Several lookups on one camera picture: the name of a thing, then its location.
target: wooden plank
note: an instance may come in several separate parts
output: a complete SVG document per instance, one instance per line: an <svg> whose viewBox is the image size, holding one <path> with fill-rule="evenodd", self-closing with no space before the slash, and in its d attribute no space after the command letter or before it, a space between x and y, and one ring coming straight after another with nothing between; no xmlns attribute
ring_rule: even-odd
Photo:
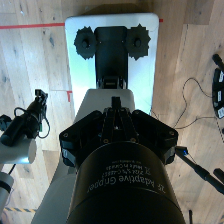
<svg viewBox="0 0 224 224"><path fill-rule="evenodd" d="M199 67L206 31L207 26L183 26L181 44L179 48L179 55L173 81L173 88L172 93L170 94L169 118L167 117L167 120L164 120L165 123L169 124L171 127L174 127L174 125L176 125L176 122L178 121L185 108L185 102L182 97L184 83L188 78L197 76L197 70ZM196 91L196 97L192 96L193 91ZM175 126L176 128L184 127L190 124L198 115L204 115L203 112L199 111L199 108L198 112L196 111L196 114L195 112L191 111L191 108L197 108L197 104L200 103L200 100L197 100L198 97L199 99L204 97L195 81L190 80L185 85L184 95L188 107L182 118L179 120L178 124ZM179 132L180 144L183 130L177 131Z"/></svg>
<svg viewBox="0 0 224 224"><path fill-rule="evenodd" d="M32 165L30 164L18 164L17 165L17 172L19 173L20 178L25 179L33 179L33 172L32 172Z"/></svg>
<svg viewBox="0 0 224 224"><path fill-rule="evenodd" d="M20 25L40 23L35 1L15 1L15 8L17 20ZM42 89L44 92L49 92L42 29L20 29L20 34L31 92L34 98L35 89Z"/></svg>
<svg viewBox="0 0 224 224"><path fill-rule="evenodd" d="M72 108L66 91L51 91L51 97L54 99L52 106L58 139L59 134L73 124Z"/></svg>
<svg viewBox="0 0 224 224"><path fill-rule="evenodd" d="M188 54L187 52L183 52L183 55L180 53L183 51L183 39L185 40L182 35L176 67L176 78L173 84L174 92L175 88L179 88L178 86L181 87L175 80L180 81L181 77L187 78L190 72L192 76L199 80L205 92L211 93L212 78L216 67L211 57L212 54L218 50L220 45L223 44L223 40L220 38L220 31L218 31L218 27L223 23L221 19L221 12L223 10L221 2L219 2L217 9L213 8L213 10L213 12L215 12L215 17L212 13L210 26L207 28L204 26L204 30L203 26L196 26L195 31L189 34L189 42L187 42L189 37L188 35L186 36L185 50L188 49ZM186 96L190 98L188 98L189 108L187 109L187 115L183 118L185 124L189 122L189 119L193 118L192 116L196 117L198 114L214 116L211 100L203 96L194 83L189 83L188 88L190 89L186 89ZM178 99L178 96L180 96L180 94L178 95L177 92L171 95L173 102L171 101L170 103L170 109L172 106L175 107L175 105L181 108L179 106L181 105L181 101ZM178 108L174 109L170 114L174 116ZM201 166L208 169L210 173L218 167L217 164L223 169L223 142L215 119L200 120L191 127L185 129L182 132L182 138L179 144L188 146L188 150L194 159ZM224 203L220 194L208 183L200 180L200 178L194 174L194 171L183 164L179 159L176 159L176 162L172 164L171 167L167 166L167 169L184 213L185 220L188 222L188 210L192 209L194 222L217 223L220 214L222 214Z"/></svg>
<svg viewBox="0 0 224 224"><path fill-rule="evenodd" d="M135 4L104 4L100 6L90 6L88 7L88 11L85 8L85 12L83 15L99 15L99 14L121 14L121 13L140 13L143 12L140 7Z"/></svg>
<svg viewBox="0 0 224 224"><path fill-rule="evenodd" d="M14 117L15 100L0 40L0 116Z"/></svg>
<svg viewBox="0 0 224 224"><path fill-rule="evenodd" d="M0 13L15 13L13 0L0 0Z"/></svg>
<svg viewBox="0 0 224 224"><path fill-rule="evenodd" d="M0 14L0 25L16 25L15 14ZM1 46L16 106L27 108L32 102L30 82L19 30L0 30Z"/></svg>
<svg viewBox="0 0 224 224"><path fill-rule="evenodd" d="M44 161L44 155L43 151L43 140L42 139L36 139L37 144L37 152L36 152L36 158L34 162L32 163L32 172L34 176L34 182L35 182L35 197L38 200L38 203L35 204L35 208L38 208L48 187L49 187L49 181L47 177L47 169L46 164Z"/></svg>
<svg viewBox="0 0 224 224"><path fill-rule="evenodd" d="M75 2L73 0L61 0L62 19L65 21L68 17L82 15L96 6L86 4L86 1Z"/></svg>
<svg viewBox="0 0 224 224"><path fill-rule="evenodd" d="M153 12L163 19L159 27L152 107L158 114L167 113L169 108L186 4L187 1L156 1L153 7Z"/></svg>
<svg viewBox="0 0 224 224"><path fill-rule="evenodd" d="M49 183L51 182L59 162L58 152L43 150Z"/></svg>
<svg viewBox="0 0 224 224"><path fill-rule="evenodd" d="M22 208L22 209L33 209L38 206L38 201L36 197L36 185L34 180L23 178L18 178L18 174L15 172L13 174L15 177L13 185L13 193L11 200L7 205L9 208ZM6 211L10 223L31 223L34 214L22 213L22 212L9 212Z"/></svg>
<svg viewBox="0 0 224 224"><path fill-rule="evenodd" d="M34 213L27 212L11 212L11 211L3 211L2 222L4 224L30 224L34 217Z"/></svg>
<svg viewBox="0 0 224 224"><path fill-rule="evenodd" d="M63 22L61 1L38 1L41 23ZM70 90L64 27L42 29L49 86L51 90Z"/></svg>
<svg viewBox="0 0 224 224"><path fill-rule="evenodd" d="M184 23L208 25L214 0L188 0Z"/></svg>

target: black metal mount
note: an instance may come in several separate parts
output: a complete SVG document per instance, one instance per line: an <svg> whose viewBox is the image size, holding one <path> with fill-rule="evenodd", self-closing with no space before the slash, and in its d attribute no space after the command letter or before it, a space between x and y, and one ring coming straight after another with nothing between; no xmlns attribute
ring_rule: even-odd
<svg viewBox="0 0 224 224"><path fill-rule="evenodd" d="M192 162L187 157L185 157L185 155L187 155L187 154L185 153L186 150L183 150L184 148L187 150L186 147L176 146L175 147L175 154L178 157L180 157L191 168L193 168L193 170L195 171L195 173L198 174L198 176L200 176L203 180L210 183L218 192L220 192L221 194L224 194L224 185L223 185L223 180L224 179L223 179L222 170L215 170L214 171L215 175L222 182L221 183L219 180L217 180L213 176L211 176L210 173L206 169L204 169L203 167L197 165L195 162Z"/></svg>
<svg viewBox="0 0 224 224"><path fill-rule="evenodd" d="M126 89L128 55L135 60L147 56L149 41L148 30L139 24L131 29L97 27L94 32L90 27L84 27L77 31L74 45L77 54L85 60L95 55L97 88Z"/></svg>
<svg viewBox="0 0 224 224"><path fill-rule="evenodd" d="M178 132L140 110L130 113L112 97L111 107L93 111L61 132L59 140L64 164L77 169L94 150L118 141L144 145L166 165L174 160Z"/></svg>
<svg viewBox="0 0 224 224"><path fill-rule="evenodd" d="M218 54L214 54L213 61L219 68L215 69L212 83L212 102L216 116L224 117L224 64Z"/></svg>
<svg viewBox="0 0 224 224"><path fill-rule="evenodd" d="M35 95L35 100L29 105L27 110L19 107L15 108L15 118L13 120L6 115L0 117L1 130L4 131L0 138L2 144L13 146L22 134L25 134L30 139L35 139L38 136L42 120L46 119L48 94L40 89L36 89ZM23 114L17 116L17 110L23 111Z"/></svg>

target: black stand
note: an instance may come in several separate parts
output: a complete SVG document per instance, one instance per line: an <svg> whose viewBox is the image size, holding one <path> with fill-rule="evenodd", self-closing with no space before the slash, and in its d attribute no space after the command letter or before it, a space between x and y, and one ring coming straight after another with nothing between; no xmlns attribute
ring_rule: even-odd
<svg viewBox="0 0 224 224"><path fill-rule="evenodd" d="M189 210L189 220L190 220L190 224L193 224L193 212L192 212L192 210Z"/></svg>
<svg viewBox="0 0 224 224"><path fill-rule="evenodd" d="M191 160L189 160L187 157L185 157L182 153L182 147L180 149L175 147L176 149L176 155L179 156L185 163L187 163L190 167L194 169L194 171L205 181L208 181L218 192L221 194L224 194L224 185L220 183L218 180L216 180L214 177L210 175L210 173L202 168L201 166L193 163Z"/></svg>

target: wooden floor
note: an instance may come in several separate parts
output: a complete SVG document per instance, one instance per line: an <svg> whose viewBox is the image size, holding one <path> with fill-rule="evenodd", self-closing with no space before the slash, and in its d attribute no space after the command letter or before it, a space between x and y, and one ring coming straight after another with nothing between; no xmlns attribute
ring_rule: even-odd
<svg viewBox="0 0 224 224"><path fill-rule="evenodd" d="M116 7L97 8L105 3ZM223 0L0 0L0 26L62 23L69 16L131 12L136 6L163 19L159 28L153 111L161 121L173 126L185 106L182 88L188 78L196 78L203 90L211 94L216 68L212 55L219 53L224 59ZM71 83L64 27L1 29L0 114L13 117L16 106L27 108L36 88L49 93L47 116L51 133L44 140L37 139L34 163L17 165L13 171L15 183L9 208L37 209L40 205L58 163L58 135L72 124L74 110L66 92L71 90ZM185 96L188 107L177 128L198 116L214 117L211 99L201 93L194 81L187 83ZM224 119L218 123L224 128ZM178 144L187 146L198 164L210 173L215 168L224 170L224 143L216 119L201 119L178 132ZM193 211L194 224L219 223L224 196L179 158L166 168L186 223L189 209ZM4 224L26 224L33 215L4 211L2 220Z"/></svg>

